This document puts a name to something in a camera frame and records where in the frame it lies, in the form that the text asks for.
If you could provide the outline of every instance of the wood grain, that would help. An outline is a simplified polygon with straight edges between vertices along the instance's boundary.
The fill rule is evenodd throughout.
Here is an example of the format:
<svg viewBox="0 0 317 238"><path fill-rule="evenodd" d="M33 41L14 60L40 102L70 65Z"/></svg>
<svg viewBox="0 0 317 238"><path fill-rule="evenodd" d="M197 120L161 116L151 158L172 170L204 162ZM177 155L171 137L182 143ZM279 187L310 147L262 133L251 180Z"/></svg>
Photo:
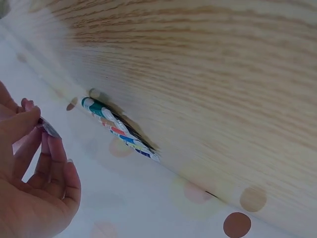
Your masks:
<svg viewBox="0 0 317 238"><path fill-rule="evenodd" d="M236 206L259 186L255 216L316 237L317 1L10 5L3 25L72 84L109 95L164 166Z"/></svg>

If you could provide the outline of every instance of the brown dot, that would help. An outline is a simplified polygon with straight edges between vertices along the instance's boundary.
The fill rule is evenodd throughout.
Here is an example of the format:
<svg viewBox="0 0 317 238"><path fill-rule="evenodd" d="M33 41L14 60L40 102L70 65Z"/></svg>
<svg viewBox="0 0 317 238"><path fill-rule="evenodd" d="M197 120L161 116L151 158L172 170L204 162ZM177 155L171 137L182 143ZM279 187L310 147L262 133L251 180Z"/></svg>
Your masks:
<svg viewBox="0 0 317 238"><path fill-rule="evenodd" d="M258 212L266 204L266 192L260 187L246 188L240 197L240 204L248 212Z"/></svg>
<svg viewBox="0 0 317 238"><path fill-rule="evenodd" d="M70 104L68 104L66 110L67 110L67 111L73 110L77 103L78 103L78 98L77 98L77 97L76 97L76 98L73 98L73 99L71 100Z"/></svg>
<svg viewBox="0 0 317 238"><path fill-rule="evenodd" d="M20 61L21 63L26 63L26 57L24 54L22 53L17 53L16 54L16 58L18 59L18 61Z"/></svg>
<svg viewBox="0 0 317 238"><path fill-rule="evenodd" d="M223 231L230 238L244 237L250 229L250 218L241 212L231 213L223 223Z"/></svg>

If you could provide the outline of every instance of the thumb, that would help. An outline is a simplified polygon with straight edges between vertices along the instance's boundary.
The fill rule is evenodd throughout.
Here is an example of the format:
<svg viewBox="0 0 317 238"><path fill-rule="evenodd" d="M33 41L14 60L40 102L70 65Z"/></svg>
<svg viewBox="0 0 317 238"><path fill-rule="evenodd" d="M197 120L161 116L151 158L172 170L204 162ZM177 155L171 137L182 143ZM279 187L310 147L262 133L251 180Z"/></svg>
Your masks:
<svg viewBox="0 0 317 238"><path fill-rule="evenodd" d="M11 144L29 134L37 125L41 110L34 107L31 111L16 114L15 116L0 121L0 137Z"/></svg>

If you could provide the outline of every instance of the small object in hand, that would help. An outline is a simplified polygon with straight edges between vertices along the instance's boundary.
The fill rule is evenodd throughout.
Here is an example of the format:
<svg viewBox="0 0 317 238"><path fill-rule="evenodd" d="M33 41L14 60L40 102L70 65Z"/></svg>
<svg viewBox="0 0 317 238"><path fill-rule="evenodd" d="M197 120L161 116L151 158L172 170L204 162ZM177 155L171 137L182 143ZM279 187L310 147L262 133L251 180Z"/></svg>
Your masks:
<svg viewBox="0 0 317 238"><path fill-rule="evenodd" d="M61 136L54 129L54 127L52 127L52 125L49 124L49 122L47 120L45 120L43 117L41 117L39 119L39 124L38 124L37 128L43 128L47 132L47 134L49 134L52 137L61 138Z"/></svg>

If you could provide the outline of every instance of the hand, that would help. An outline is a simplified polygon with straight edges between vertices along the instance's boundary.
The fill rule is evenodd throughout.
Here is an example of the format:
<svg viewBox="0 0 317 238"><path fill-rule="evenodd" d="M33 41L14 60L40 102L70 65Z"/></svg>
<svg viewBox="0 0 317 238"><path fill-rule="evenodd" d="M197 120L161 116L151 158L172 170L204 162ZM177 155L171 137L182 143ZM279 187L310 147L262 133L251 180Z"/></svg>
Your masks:
<svg viewBox="0 0 317 238"><path fill-rule="evenodd" d="M80 180L68 163L62 141L34 129L40 110L0 121L0 237L51 238L75 216L81 197ZM13 154L12 144L33 135ZM24 183L29 164L42 142L34 175Z"/></svg>
<svg viewBox="0 0 317 238"><path fill-rule="evenodd" d="M21 112L24 112L23 107L20 107L15 103L4 84L0 81L0 118L8 118L6 116L7 114L11 114L12 116L12 114Z"/></svg>

